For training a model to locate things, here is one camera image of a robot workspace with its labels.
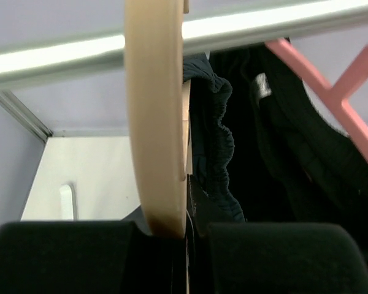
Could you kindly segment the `pink plastic hanger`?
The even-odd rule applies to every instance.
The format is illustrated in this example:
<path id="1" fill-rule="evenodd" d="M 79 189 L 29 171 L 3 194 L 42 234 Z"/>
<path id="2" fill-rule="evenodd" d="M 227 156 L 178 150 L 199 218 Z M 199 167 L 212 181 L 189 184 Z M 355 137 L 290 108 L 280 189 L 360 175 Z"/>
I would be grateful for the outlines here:
<path id="1" fill-rule="evenodd" d="M 287 40 L 266 42 L 277 55 L 320 98 L 335 119 L 347 131 L 351 140 L 368 163 L 368 125 L 349 103 L 349 98 L 368 79 L 368 44 L 347 67 L 334 85 Z"/>

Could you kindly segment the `dark teal shorts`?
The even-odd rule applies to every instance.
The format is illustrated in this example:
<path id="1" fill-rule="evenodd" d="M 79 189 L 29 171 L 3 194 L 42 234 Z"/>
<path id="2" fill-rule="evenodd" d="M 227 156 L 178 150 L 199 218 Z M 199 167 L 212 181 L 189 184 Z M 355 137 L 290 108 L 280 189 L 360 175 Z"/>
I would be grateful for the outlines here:
<path id="1" fill-rule="evenodd" d="M 214 204 L 236 222 L 245 222 L 242 208 L 229 190 L 227 166 L 234 154 L 234 139 L 222 123 L 232 86 L 213 71 L 204 53 L 183 59 L 183 80 L 191 82 L 193 175 Z"/>

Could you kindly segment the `beige wooden hanger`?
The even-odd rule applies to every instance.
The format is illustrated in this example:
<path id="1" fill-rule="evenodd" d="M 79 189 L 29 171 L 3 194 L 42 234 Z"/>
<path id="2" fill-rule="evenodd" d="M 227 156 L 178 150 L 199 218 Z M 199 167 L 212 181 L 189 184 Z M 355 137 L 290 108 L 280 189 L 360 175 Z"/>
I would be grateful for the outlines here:
<path id="1" fill-rule="evenodd" d="M 140 204 L 154 235 L 177 239 L 186 231 L 186 11 L 186 1 L 125 3 L 129 134 Z"/>

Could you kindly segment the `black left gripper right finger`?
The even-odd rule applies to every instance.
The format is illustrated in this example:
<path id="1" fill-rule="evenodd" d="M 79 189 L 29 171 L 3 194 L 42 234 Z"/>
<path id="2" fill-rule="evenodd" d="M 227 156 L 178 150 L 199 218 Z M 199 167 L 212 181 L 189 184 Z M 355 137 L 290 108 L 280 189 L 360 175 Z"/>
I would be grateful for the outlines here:
<path id="1" fill-rule="evenodd" d="M 236 223 L 188 177 L 191 293 L 368 293 L 368 266 L 342 228 Z"/>

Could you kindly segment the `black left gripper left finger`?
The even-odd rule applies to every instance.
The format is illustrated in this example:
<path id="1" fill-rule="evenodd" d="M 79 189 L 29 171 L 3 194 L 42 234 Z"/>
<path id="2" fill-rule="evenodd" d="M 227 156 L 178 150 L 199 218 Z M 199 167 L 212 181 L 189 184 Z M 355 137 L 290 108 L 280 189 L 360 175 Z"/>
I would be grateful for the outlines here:
<path id="1" fill-rule="evenodd" d="M 133 222 L 0 227 L 0 293 L 183 293 L 184 243 Z"/>

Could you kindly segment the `black shorts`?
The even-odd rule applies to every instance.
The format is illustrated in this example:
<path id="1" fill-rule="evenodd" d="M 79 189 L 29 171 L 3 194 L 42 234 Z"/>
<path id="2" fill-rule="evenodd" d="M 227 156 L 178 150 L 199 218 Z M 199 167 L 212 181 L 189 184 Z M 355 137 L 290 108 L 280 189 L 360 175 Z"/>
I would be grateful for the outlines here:
<path id="1" fill-rule="evenodd" d="M 265 46 L 210 55 L 232 86 L 229 188 L 249 222 L 327 222 L 368 247 L 368 164 Z"/>

